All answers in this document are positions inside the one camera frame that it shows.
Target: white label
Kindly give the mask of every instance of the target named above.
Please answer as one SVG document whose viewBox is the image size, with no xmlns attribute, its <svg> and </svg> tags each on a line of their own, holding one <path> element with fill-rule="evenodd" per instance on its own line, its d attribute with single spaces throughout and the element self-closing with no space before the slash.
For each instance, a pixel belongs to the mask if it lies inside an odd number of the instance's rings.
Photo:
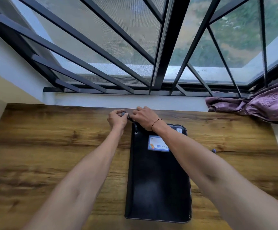
<svg viewBox="0 0 278 230">
<path fill-rule="evenodd" d="M 170 151 L 169 147 L 165 144 L 163 139 L 161 139 L 161 137 L 158 135 L 149 136 L 148 150 L 162 151 L 162 152 Z"/>
</svg>

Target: person's left arm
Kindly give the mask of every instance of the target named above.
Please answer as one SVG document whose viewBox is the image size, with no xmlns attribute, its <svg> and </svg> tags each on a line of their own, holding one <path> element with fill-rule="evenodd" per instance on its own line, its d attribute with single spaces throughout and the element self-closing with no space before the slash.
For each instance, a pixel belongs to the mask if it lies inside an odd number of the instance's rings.
<svg viewBox="0 0 278 230">
<path fill-rule="evenodd" d="M 23 230 L 81 229 L 107 177 L 127 123 L 128 114 L 121 116 L 123 111 L 109 113 L 107 120 L 112 130 L 105 141 L 66 175 Z"/>
</svg>

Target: person's right arm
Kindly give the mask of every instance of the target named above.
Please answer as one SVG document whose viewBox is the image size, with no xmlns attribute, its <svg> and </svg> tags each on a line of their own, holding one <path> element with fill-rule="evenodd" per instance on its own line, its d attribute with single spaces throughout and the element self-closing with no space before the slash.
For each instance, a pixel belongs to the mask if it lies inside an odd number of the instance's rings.
<svg viewBox="0 0 278 230">
<path fill-rule="evenodd" d="M 278 200 L 250 183 L 221 157 L 158 120 L 150 108 L 137 107 L 130 117 L 164 140 L 231 228 L 278 229 Z"/>
</svg>

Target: hand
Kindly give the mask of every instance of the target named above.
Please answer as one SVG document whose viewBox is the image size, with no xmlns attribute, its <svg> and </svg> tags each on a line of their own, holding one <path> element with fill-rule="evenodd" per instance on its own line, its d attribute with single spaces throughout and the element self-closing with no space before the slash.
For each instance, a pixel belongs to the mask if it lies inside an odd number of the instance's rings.
<svg viewBox="0 0 278 230">
<path fill-rule="evenodd" d="M 128 113 L 125 113 L 125 115 L 122 116 L 122 112 L 125 110 L 114 110 L 109 113 L 107 121 L 110 124 L 111 129 L 118 128 L 120 130 L 123 130 L 126 123 L 127 123 L 127 116 Z"/>
<path fill-rule="evenodd" d="M 153 123 L 160 119 L 159 116 L 147 106 L 144 108 L 138 106 L 137 110 L 134 110 L 133 115 L 130 115 L 130 117 L 140 123 L 147 131 L 151 131 Z"/>
</svg>

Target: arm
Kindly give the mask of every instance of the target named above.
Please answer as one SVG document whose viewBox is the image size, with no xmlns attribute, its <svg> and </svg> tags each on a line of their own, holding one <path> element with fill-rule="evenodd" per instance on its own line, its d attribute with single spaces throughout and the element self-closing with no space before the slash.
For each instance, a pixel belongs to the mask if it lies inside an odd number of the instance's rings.
<svg viewBox="0 0 278 230">
<path fill-rule="evenodd" d="M 189 177 L 233 229 L 278 229 L 278 200 L 198 142 L 173 130 L 163 120 L 155 122 L 159 117 L 150 108 L 138 107 L 131 118 L 164 140 Z"/>
<path fill-rule="evenodd" d="M 66 175 L 23 230 L 81 229 L 92 211 L 123 134 L 127 122 L 127 114 L 120 117 L 123 111 L 114 110 L 109 114 L 112 130 L 105 141 Z"/>
</svg>

